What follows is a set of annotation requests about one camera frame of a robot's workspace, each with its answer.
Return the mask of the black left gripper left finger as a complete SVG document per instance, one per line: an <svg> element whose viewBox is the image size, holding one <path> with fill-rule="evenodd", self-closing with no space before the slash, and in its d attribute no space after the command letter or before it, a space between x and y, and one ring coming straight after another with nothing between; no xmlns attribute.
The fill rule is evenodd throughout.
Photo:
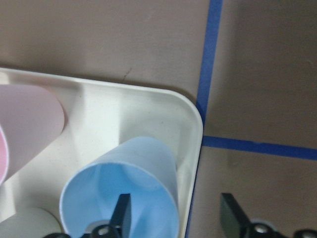
<svg viewBox="0 0 317 238"><path fill-rule="evenodd" d="M111 238L128 238L132 221L131 195L120 194L110 220Z"/></svg>

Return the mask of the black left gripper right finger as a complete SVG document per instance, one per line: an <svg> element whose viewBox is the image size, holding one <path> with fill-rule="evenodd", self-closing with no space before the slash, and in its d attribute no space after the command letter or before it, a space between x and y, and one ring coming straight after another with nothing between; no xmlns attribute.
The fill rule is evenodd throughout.
<svg viewBox="0 0 317 238"><path fill-rule="evenodd" d="M244 238L250 219L231 193L220 195L220 224L227 238Z"/></svg>

